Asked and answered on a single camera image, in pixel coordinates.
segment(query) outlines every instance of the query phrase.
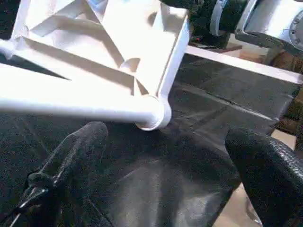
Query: white plastic bracket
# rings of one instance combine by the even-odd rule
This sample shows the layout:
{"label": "white plastic bracket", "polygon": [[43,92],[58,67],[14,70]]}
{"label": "white plastic bracket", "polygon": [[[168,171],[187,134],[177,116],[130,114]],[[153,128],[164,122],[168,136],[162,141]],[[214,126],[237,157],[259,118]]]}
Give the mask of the white plastic bracket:
{"label": "white plastic bracket", "polygon": [[[8,58],[19,56],[71,80],[58,79],[54,86],[64,84],[58,89],[60,96],[66,96],[67,89],[73,92],[69,94],[70,100],[77,97],[83,101],[78,104],[82,110],[77,109],[79,116],[95,118],[98,113],[100,120],[134,122],[144,130],[169,123],[171,109],[167,98],[189,41],[185,9],[172,8],[158,0],[24,1],[30,4],[23,32],[0,42],[0,52]],[[23,86],[36,80],[29,78]],[[36,86],[46,87],[47,80],[37,80]],[[91,89],[98,91],[94,97]],[[83,95],[83,91],[90,106],[80,96],[74,96],[77,92]],[[14,106],[20,112],[39,112],[37,108],[25,108],[21,99],[16,102],[20,108],[16,103],[8,108],[10,99],[3,92],[0,91],[0,99],[6,97],[6,106],[0,101],[0,109]],[[32,106],[41,103],[45,96],[37,95],[40,97],[30,96]],[[70,107],[68,102],[59,104],[60,96],[37,107],[42,113],[75,114],[75,106]],[[140,117],[143,109],[151,114],[144,121]],[[130,117],[136,114],[137,119]]]}

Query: black fabric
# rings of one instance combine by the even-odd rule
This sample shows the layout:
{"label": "black fabric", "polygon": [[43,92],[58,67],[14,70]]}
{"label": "black fabric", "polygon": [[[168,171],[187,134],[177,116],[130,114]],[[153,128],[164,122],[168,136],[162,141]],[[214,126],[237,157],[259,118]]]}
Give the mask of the black fabric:
{"label": "black fabric", "polygon": [[226,148],[263,226],[303,225],[303,162],[284,143],[230,130]]}
{"label": "black fabric", "polygon": [[[143,132],[106,124],[108,144],[89,199],[91,218],[98,222],[98,210],[117,227],[211,226],[240,183],[224,147],[227,131],[271,133],[298,90],[263,77],[186,55],[169,96],[173,117],[167,128]],[[240,99],[255,94],[261,103]],[[287,98],[272,104],[267,96],[276,95]],[[17,206],[27,174],[89,119],[2,114],[0,122],[6,122],[0,129],[1,218]]]}

